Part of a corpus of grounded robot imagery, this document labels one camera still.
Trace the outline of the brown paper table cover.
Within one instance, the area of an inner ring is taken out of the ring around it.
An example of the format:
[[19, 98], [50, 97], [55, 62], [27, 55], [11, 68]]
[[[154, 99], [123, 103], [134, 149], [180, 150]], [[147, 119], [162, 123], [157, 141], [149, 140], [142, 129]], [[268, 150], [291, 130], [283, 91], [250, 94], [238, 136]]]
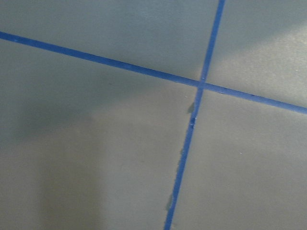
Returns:
[[304, 230], [304, 0], [3, 0], [3, 230]]

